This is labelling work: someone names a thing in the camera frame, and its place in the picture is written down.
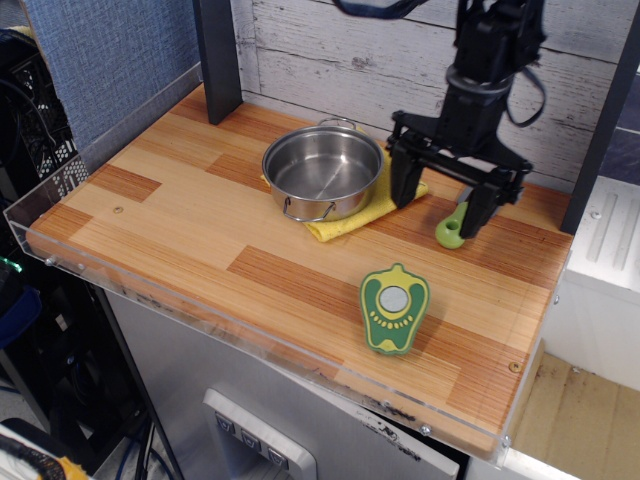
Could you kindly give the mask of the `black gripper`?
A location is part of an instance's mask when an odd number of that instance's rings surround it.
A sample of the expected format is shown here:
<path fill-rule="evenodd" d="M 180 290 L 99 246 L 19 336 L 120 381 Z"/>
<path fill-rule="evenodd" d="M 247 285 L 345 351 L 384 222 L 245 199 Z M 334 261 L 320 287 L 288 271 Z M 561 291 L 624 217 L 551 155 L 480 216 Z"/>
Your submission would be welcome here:
<path fill-rule="evenodd" d="M 467 204 L 463 239 L 474 238 L 499 205 L 517 203 L 532 164 L 497 137 L 509 93 L 509 88 L 479 93 L 450 87 L 437 118 L 392 114 L 391 199 L 398 209 L 414 200 L 427 167 L 470 185 L 458 199 Z"/>

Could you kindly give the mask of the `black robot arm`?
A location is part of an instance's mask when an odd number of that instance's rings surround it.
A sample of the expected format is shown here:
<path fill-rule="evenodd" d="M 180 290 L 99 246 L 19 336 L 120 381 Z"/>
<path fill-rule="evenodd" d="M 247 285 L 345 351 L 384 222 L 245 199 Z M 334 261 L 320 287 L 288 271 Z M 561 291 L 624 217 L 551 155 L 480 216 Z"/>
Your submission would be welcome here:
<path fill-rule="evenodd" d="M 536 88 L 530 70 L 546 37 L 540 1 L 481 1 L 458 4 L 457 48 L 447 69 L 448 88 L 437 118 L 396 111 L 388 139 L 391 153 L 390 194 L 397 208 L 413 201 L 424 169 L 429 168 L 469 186 L 457 220 L 457 234 L 477 235 L 496 210 L 516 203 L 522 183 L 533 168 L 505 146 L 497 130 L 510 113 L 508 97 L 516 74 Z"/>

